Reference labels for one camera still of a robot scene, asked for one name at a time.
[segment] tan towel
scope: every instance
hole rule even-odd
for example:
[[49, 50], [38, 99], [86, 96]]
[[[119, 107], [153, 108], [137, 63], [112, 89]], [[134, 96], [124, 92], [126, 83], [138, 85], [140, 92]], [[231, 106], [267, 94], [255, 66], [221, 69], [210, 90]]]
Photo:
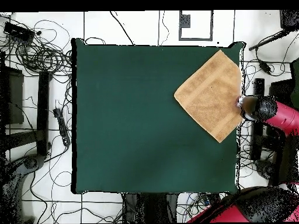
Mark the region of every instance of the tan towel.
[[241, 94], [241, 71], [221, 50], [175, 92], [187, 113], [218, 142], [242, 121], [236, 106]]

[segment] floor tile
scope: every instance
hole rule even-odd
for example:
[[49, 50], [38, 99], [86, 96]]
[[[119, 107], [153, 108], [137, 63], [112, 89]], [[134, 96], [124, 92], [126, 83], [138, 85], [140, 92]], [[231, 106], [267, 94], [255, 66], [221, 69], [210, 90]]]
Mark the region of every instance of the floor tile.
[[[112, 11], [123, 25], [136, 45], [157, 44], [158, 11]], [[85, 12], [85, 39], [102, 38], [106, 44], [131, 44], [121, 26], [109, 11]], [[88, 44], [102, 44], [100, 40], [90, 39]]]
[[94, 215], [84, 209], [82, 223], [106, 223], [106, 221], [112, 222], [116, 216], [121, 214], [122, 204], [83, 203], [83, 207], [89, 209]]
[[120, 193], [86, 192], [83, 194], [85, 202], [122, 202]]

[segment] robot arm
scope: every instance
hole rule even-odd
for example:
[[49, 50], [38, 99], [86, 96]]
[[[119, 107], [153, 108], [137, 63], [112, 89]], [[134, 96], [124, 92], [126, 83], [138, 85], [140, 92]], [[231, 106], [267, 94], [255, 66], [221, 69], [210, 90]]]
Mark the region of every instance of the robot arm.
[[299, 221], [298, 195], [278, 187], [252, 187], [223, 198], [189, 223], [289, 221]]

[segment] black cable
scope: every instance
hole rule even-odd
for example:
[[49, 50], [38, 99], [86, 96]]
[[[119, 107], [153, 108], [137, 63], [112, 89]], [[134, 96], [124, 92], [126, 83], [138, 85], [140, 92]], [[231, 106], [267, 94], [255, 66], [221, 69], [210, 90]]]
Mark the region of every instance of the black cable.
[[131, 41], [131, 44], [132, 44], [132, 45], [135, 45], [135, 44], [133, 43], [133, 41], [131, 40], [131, 38], [129, 37], [129, 35], [127, 34], [127, 32], [125, 31], [123, 25], [122, 25], [122, 24], [119, 22], [119, 20], [112, 14], [111, 11], [109, 11], [109, 12], [110, 12], [110, 14], [112, 15], [112, 17], [118, 22], [118, 24], [121, 26], [121, 28], [123, 29], [124, 33], [125, 33], [126, 36], [128, 37], [128, 39]]
[[33, 182], [34, 182], [34, 179], [35, 179], [35, 171], [33, 172], [33, 180], [32, 180], [32, 182], [31, 182], [31, 184], [30, 184], [30, 191], [31, 191], [31, 193], [32, 193], [33, 196], [35, 196], [37, 199], [39, 199], [40, 201], [42, 201], [42, 202], [45, 203], [45, 205], [46, 205], [46, 208], [44, 209], [43, 213], [40, 215], [40, 217], [39, 217], [39, 219], [38, 219], [38, 221], [37, 221], [37, 224], [39, 224], [40, 219], [43, 217], [44, 213], [46, 212], [46, 210], [47, 210], [47, 208], [48, 208], [48, 204], [47, 204], [47, 202], [45, 202], [45, 200], [43, 200], [43, 199], [41, 199], [40, 197], [38, 197], [38, 196], [32, 191], [32, 184], [33, 184]]
[[[272, 34], [266, 38], [263, 38], [260, 42], [258, 42], [258, 44], [260, 44], [263, 40], [265, 39], [268, 39], [270, 37], [273, 37], [275, 35], [277, 35], [279, 32], [275, 33], [275, 34]], [[288, 45], [287, 47], [287, 50], [286, 50], [286, 53], [284, 55], [284, 58], [280, 64], [280, 70], [281, 70], [281, 73], [279, 75], [274, 75], [272, 74], [274, 72], [274, 67], [273, 67], [273, 71], [271, 70], [270, 66], [267, 64], [267, 62], [264, 62], [262, 61], [259, 57], [258, 57], [258, 48], [255, 48], [255, 55], [256, 55], [256, 59], [258, 60], [259, 62], [259, 66], [260, 68], [266, 72], [267, 74], [269, 74], [270, 76], [281, 76], [282, 74], [284, 73], [290, 73], [290, 72], [286, 72], [286, 66], [285, 66], [285, 62], [284, 60], [286, 59], [286, 56], [287, 56], [287, 52], [288, 52], [288, 49], [290, 48], [290, 46], [292, 45], [292, 43], [294, 42], [294, 40], [298, 37], [299, 33], [295, 36], [295, 38], [292, 40], [292, 42], [290, 43], [290, 45]]]
[[87, 38], [87, 39], [85, 40], [85, 42], [87, 43], [87, 41], [88, 41], [89, 39], [100, 40], [101, 42], [103, 42], [103, 45], [106, 45], [106, 42], [105, 42], [102, 38], [90, 37], [90, 38]]
[[168, 34], [167, 34], [166, 40], [164, 40], [164, 41], [161, 43], [161, 45], [163, 45], [163, 43], [167, 41], [168, 36], [169, 36], [169, 29], [168, 29], [168, 28], [165, 26], [165, 24], [164, 24], [164, 14], [165, 14], [165, 11], [163, 12], [162, 24], [163, 24], [163, 26], [167, 29]]

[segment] grout line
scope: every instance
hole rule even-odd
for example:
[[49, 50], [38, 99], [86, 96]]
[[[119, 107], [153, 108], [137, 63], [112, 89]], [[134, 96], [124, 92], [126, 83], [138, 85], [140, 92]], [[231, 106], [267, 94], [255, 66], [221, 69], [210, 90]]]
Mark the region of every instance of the grout line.
[[83, 212], [83, 194], [81, 194], [81, 215], [80, 215], [80, 224], [82, 224], [82, 212]]
[[83, 39], [85, 40], [85, 12], [83, 11]]
[[232, 30], [232, 42], [235, 42], [235, 18], [236, 18], [236, 10], [234, 10], [234, 28]]
[[[37, 199], [22, 199], [23, 202], [43, 202], [42, 200]], [[81, 201], [59, 201], [59, 200], [44, 200], [45, 202], [63, 202], [63, 203], [76, 203], [81, 204]], [[90, 204], [122, 204], [123, 202], [109, 202], [109, 201], [82, 201], [82, 203], [90, 203]]]
[[159, 10], [159, 20], [158, 20], [158, 46], [160, 42], [160, 10]]
[[[259, 62], [259, 61], [246, 61], [246, 60], [240, 60], [241, 62]], [[268, 64], [281, 64], [281, 61], [264, 61]]]
[[[9, 37], [9, 67], [11, 67], [11, 38]], [[11, 135], [11, 122], [9, 122], [9, 135]], [[11, 149], [9, 149], [9, 162], [11, 162]]]

